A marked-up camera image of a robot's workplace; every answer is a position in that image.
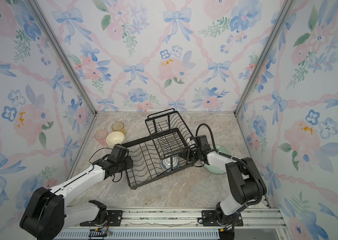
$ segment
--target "green plate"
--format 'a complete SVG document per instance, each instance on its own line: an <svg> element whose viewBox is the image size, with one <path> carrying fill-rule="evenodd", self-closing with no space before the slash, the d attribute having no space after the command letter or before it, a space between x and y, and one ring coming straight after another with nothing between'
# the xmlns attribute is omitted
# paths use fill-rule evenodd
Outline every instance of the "green plate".
<svg viewBox="0 0 338 240"><path fill-rule="evenodd" d="M225 153L225 154L229 154L229 155L230 155L230 152L229 152L226 148L224 148L224 147L222 147L222 146L220 146L220 145L216 145L216 148L217 148L217 150L218 150L219 152L222 152L222 153ZM212 166L212 165L207 165L207 164L205 164L203 167L204 167L208 172L213 173L213 174L222 175L222 174L225 174L225 173L226 173L224 170L221 170L219 167L216 167L216 166Z"/></svg>

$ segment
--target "wallpaper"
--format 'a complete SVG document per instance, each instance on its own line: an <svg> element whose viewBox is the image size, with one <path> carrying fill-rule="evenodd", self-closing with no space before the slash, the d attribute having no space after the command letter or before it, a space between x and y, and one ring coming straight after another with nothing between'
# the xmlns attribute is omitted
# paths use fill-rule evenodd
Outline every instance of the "wallpaper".
<svg viewBox="0 0 338 240"><path fill-rule="evenodd" d="M233 111L283 0L38 3L97 110Z"/></svg>
<svg viewBox="0 0 338 240"><path fill-rule="evenodd" d="M0 0L0 239L27 239L32 193L67 177L92 119L20 0Z"/></svg>
<svg viewBox="0 0 338 240"><path fill-rule="evenodd" d="M238 119L293 239L338 239L338 0L296 1Z"/></svg>

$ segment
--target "lower rack tray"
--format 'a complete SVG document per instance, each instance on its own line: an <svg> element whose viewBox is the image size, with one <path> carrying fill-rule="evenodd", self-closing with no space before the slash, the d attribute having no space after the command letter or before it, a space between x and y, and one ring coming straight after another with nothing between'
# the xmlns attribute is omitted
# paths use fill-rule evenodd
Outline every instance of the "lower rack tray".
<svg viewBox="0 0 338 240"><path fill-rule="evenodd" d="M151 136L124 143L122 146L128 148L129 156L133 160L133 168L126 170L128 185L131 189L181 171L192 166L193 163L191 160L176 156L179 161L178 168L163 169Z"/></svg>

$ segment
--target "yellow bowl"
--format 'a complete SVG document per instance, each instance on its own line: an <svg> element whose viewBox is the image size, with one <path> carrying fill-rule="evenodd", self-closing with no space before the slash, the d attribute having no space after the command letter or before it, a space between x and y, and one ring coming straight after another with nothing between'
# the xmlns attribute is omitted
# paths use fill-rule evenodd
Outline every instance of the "yellow bowl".
<svg viewBox="0 0 338 240"><path fill-rule="evenodd" d="M106 143L113 148L116 144L123 144L125 142L125 135L122 132L112 132L106 137Z"/></svg>

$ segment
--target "glass cup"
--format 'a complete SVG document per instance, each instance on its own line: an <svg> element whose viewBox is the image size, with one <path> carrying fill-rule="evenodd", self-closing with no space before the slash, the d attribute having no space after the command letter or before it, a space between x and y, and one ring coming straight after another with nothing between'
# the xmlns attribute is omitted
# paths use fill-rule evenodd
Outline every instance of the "glass cup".
<svg viewBox="0 0 338 240"><path fill-rule="evenodd" d="M122 132L125 135L125 125L123 122L115 122L112 125L112 130L114 132Z"/></svg>
<svg viewBox="0 0 338 240"><path fill-rule="evenodd" d="M108 136L108 131L106 130L100 130L98 132L96 132L95 134L95 139L102 145L102 146L106 146L106 137Z"/></svg>

